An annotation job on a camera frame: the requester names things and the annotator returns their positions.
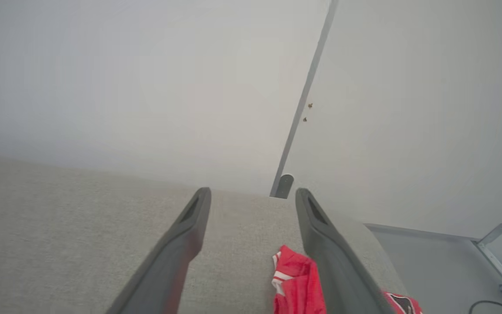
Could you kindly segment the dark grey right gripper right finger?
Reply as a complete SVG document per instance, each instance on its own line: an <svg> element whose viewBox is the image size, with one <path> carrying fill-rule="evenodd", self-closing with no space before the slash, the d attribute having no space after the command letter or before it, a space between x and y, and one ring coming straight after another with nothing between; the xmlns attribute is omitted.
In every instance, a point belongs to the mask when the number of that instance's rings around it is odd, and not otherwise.
<svg viewBox="0 0 502 314"><path fill-rule="evenodd" d="M338 213L332 222L305 188L295 191L305 253L317 264L329 314L394 314L384 297L396 288L396 269L373 233Z"/></svg>

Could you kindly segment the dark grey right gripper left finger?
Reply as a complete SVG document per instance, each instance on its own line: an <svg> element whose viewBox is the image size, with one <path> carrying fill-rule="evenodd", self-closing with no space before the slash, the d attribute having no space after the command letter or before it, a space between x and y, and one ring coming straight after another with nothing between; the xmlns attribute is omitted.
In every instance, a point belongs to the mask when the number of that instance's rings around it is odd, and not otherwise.
<svg viewBox="0 0 502 314"><path fill-rule="evenodd" d="M199 188L106 311L108 314L176 314L190 262L200 253L211 189Z"/></svg>

